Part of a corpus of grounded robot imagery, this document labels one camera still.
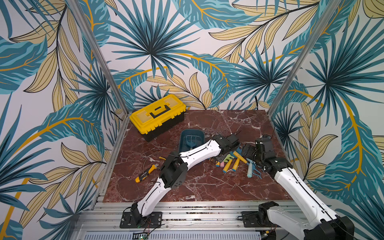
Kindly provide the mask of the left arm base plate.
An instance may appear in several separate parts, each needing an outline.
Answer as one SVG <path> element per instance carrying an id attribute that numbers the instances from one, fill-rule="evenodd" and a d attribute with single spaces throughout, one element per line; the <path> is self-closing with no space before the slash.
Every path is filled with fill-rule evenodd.
<path id="1" fill-rule="evenodd" d="M 124 212 L 120 222 L 120 229 L 155 229 L 160 228 L 163 220 L 162 212 L 152 212 L 146 217 Z"/>

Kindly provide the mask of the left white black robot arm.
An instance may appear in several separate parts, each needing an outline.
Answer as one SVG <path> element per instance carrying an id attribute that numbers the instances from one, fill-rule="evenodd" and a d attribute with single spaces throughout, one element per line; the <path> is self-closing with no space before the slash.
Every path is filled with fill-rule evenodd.
<path id="1" fill-rule="evenodd" d="M 137 220 L 150 215 L 169 191 L 184 183 L 187 173 L 192 167 L 210 158 L 228 154 L 236 150 L 239 145 L 239 139 L 235 134 L 228 137 L 215 135 L 205 144 L 192 150 L 169 154 L 151 190 L 142 200 L 132 204 L 131 214 Z"/>

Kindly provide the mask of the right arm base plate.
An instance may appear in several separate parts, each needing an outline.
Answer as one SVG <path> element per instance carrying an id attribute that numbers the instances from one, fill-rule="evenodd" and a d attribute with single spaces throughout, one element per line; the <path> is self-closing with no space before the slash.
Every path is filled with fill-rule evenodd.
<path id="1" fill-rule="evenodd" d="M 258 211 L 244 211 L 237 217 L 238 221 L 243 222 L 245 228 L 279 228 L 279 225 L 269 221 L 267 214 Z"/>

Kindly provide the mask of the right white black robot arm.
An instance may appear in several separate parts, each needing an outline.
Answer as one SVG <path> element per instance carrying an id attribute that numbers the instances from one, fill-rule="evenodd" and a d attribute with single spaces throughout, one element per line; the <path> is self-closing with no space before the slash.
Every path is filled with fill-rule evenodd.
<path id="1" fill-rule="evenodd" d="M 242 212 L 246 228 L 277 226 L 299 240 L 354 239 L 353 222 L 336 214 L 304 183 L 287 159 L 276 156 L 271 136 L 261 136 L 254 145 L 245 144 L 241 156 L 280 184 L 306 217 L 302 220 L 276 202 L 266 202 L 259 205 L 256 212 Z"/>

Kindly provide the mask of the teal fork white handle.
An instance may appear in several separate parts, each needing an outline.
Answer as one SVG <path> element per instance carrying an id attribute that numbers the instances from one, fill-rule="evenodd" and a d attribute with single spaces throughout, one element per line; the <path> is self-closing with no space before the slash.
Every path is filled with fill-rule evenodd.
<path id="1" fill-rule="evenodd" d="M 262 174 L 257 169 L 257 166 L 254 164 L 254 162 L 250 159 L 247 159 L 247 162 L 248 162 L 247 177 L 251 178 L 253 175 L 255 175 L 257 178 L 262 179 Z"/>

